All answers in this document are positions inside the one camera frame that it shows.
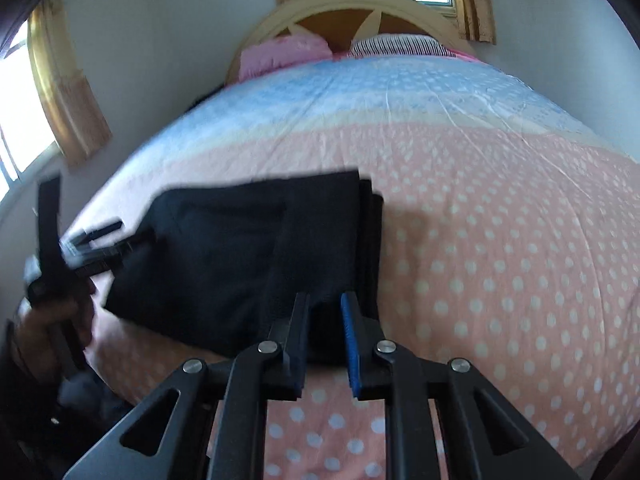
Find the pink polka dot fabric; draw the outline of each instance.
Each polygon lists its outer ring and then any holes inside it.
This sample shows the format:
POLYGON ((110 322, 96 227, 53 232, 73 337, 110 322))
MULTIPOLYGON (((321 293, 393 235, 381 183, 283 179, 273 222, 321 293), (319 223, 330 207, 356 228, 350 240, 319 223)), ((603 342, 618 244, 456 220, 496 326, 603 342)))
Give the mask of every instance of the pink polka dot fabric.
MULTIPOLYGON (((135 225, 148 204, 139 197, 175 184, 353 166, 386 201, 388 338, 423 358, 470 359, 572 466, 638 421, 640 170, 607 150, 553 134, 355 124, 116 178, 78 225, 114 214, 135 225)), ((133 402, 184 359, 217 359, 103 310, 94 332, 92 365, 133 402)), ((307 381, 299 402, 269 405, 265 478, 383 478, 382 404, 353 401, 343 370, 315 369, 307 381)))

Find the black folded garment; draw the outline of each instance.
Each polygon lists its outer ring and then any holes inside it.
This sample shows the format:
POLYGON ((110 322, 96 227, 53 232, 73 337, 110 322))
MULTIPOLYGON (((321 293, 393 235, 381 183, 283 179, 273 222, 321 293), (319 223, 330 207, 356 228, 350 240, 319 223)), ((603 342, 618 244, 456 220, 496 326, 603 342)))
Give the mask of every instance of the black folded garment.
POLYGON ((126 258, 105 308, 234 357, 308 292, 308 357, 340 364, 340 295, 355 290, 363 314, 378 318, 382 205, 357 171, 165 191, 139 227, 159 242, 126 258))

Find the striped pillow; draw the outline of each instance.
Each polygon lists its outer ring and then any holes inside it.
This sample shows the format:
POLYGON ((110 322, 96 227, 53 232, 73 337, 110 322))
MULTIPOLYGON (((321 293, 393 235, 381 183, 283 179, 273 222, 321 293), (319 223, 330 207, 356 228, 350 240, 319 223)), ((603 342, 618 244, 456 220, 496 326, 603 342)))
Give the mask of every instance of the striped pillow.
POLYGON ((349 57, 447 56, 456 57, 438 40, 423 34, 378 34, 351 43, 349 57))

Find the arched headboard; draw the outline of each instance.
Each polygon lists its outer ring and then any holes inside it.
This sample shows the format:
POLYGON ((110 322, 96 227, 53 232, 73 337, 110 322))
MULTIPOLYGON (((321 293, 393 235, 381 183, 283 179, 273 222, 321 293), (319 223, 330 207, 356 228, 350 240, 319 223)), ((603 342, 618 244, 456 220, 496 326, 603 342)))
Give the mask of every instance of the arched headboard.
POLYGON ((474 55, 458 29, 436 10, 415 0, 289 0, 260 22, 242 42, 226 74, 238 80, 240 53, 254 44, 286 34, 318 34, 334 52, 345 52, 354 39, 379 33, 427 34, 446 47, 474 55))

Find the black sleeve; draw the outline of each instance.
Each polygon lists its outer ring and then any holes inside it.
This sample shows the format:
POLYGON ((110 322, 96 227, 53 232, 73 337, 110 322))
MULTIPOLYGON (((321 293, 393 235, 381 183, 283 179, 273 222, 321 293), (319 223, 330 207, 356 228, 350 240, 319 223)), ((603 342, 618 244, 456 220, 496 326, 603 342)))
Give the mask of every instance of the black sleeve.
POLYGON ((50 424, 60 382, 38 384, 20 370, 11 356, 13 338, 9 322, 0 350, 0 415, 16 440, 32 444, 50 424))

